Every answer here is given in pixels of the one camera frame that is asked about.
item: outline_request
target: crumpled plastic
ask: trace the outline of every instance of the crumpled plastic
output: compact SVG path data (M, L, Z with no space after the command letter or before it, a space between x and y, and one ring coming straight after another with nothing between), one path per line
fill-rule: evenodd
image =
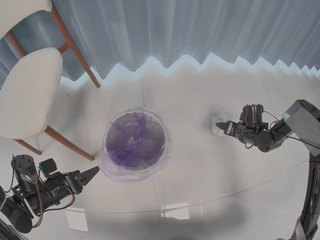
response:
M98 166L116 182L140 182L168 163L171 150L171 134L161 118L145 107L137 107L108 124Z
M216 116L213 116L211 118L211 131L214 135L218 135L220 137L223 137L224 134L224 130L221 130L219 127L216 126L216 123L220 123L220 122L227 122L229 120L229 115L228 114L219 114Z

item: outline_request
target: curtain fold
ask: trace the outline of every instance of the curtain fold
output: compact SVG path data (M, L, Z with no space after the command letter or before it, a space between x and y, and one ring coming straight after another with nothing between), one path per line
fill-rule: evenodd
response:
M153 56L169 68L188 54L202 64L210 53L229 63L260 57L301 69L320 68L320 0L53 0L75 43L102 79L117 63L136 71ZM50 13L37 12L12 32L26 53L58 48L64 38ZM0 40L0 86L19 59ZM63 76L84 69L68 50Z

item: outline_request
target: trash bag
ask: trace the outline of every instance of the trash bag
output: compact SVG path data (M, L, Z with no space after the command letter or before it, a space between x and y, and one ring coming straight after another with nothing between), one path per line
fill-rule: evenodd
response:
M98 166L116 182L139 182L162 169L171 150L171 134L161 118L145 107L137 107L108 124Z
M211 118L211 131L214 135L218 135L220 137L223 137L224 134L224 130L221 130L219 127L216 126L216 123L220 123L220 122L227 122L229 120L229 115L228 114L219 114L217 116L213 116Z

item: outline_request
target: chair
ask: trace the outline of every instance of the chair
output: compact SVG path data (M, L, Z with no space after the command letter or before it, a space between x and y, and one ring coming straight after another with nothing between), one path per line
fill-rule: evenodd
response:
M59 14L51 0L0 0L0 39L8 32L10 36L10 29L22 19L41 10L49 11L54 18L58 18ZM39 150L22 139L36 137L45 132L64 146L92 161L94 159L92 155L71 143L48 125L62 75L62 53L69 46L80 62L81 58L83 59L63 22L59 24L66 38L62 48L60 47L59 50L44 48L27 55L24 53L22 59L8 74L0 90L0 135L14 139L28 150L40 155Z

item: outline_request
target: white tile floor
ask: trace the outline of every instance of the white tile floor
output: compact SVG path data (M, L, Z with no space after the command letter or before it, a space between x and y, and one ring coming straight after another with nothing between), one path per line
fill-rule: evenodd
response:
M264 65L257 63L256 69L248 70L236 64L231 70L208 62L199 72L185 63L168 77L150 66L138 80L119 74L99 89L90 80L79 87L63 82L50 126L96 159L89 162L46 134L26 140L42 150L41 156L0 138L4 188L10 184L12 153L28 153L36 163L54 158L61 172L95 166L108 122L137 106L160 115L172 133L173 151L166 167L139 183L117 183L98 173L72 206L84 211L68 210L82 213L79 218L85 217L88 231L71 229L62 210L45 213L42 225L27 236L30 240L289 238L303 206L307 149L287 140L262 153L210 131L213 115L225 112L237 121L248 103L261 103L277 117L296 99L320 108L318 76L285 73L277 65L270 71Z

